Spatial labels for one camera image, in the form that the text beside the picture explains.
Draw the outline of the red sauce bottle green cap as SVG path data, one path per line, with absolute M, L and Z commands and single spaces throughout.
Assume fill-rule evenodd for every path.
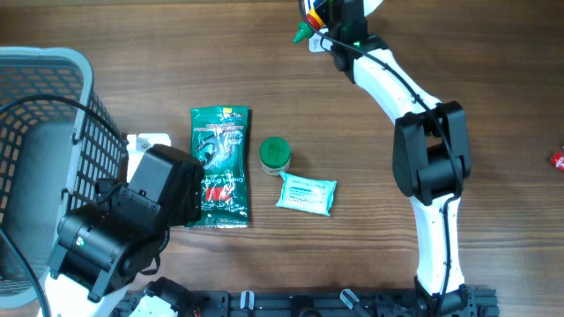
M 293 38 L 294 43 L 310 39 L 315 31 L 320 31 L 329 22 L 328 0 L 305 0 L 301 6 L 304 18 L 299 23 L 299 29 Z

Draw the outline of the green glove package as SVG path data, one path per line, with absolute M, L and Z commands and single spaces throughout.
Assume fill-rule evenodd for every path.
M 188 227 L 244 228 L 249 225 L 245 106 L 198 107 L 190 110 L 190 154 L 204 167 L 202 217 Z

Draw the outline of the green lid spice jar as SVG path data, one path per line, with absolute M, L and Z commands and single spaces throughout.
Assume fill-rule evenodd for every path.
M 263 141 L 259 150 L 263 170 L 273 176 L 285 172 L 291 162 L 291 148 L 282 137 L 272 136 Z

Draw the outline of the teal wet wipes pack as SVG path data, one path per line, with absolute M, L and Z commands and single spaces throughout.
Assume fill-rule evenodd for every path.
M 281 173 L 280 177 L 283 186 L 277 207 L 330 216 L 336 181 L 313 180 L 289 173 Z

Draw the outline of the red instant coffee stick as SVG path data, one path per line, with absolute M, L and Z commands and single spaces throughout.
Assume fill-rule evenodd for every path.
M 556 167 L 557 169 L 563 171 L 564 170 L 564 153 L 561 151 L 555 152 L 550 157 L 550 163 L 552 166 Z

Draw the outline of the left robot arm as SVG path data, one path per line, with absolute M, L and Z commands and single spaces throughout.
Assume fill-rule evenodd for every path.
M 109 316 L 137 275 L 158 272 L 171 228 L 201 218 L 203 178 L 198 159 L 156 144 L 130 181 L 98 179 L 93 202 L 57 225 L 42 315 Z

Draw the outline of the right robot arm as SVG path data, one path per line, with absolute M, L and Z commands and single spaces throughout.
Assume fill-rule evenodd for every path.
M 377 1 L 300 1 L 308 29 L 330 42 L 338 70 L 370 94 L 394 124 L 392 172 L 412 204 L 419 243 L 419 314 L 450 316 L 468 305 L 458 259 L 457 209 L 471 171 L 466 116 L 443 103 L 399 66 L 367 29 Z

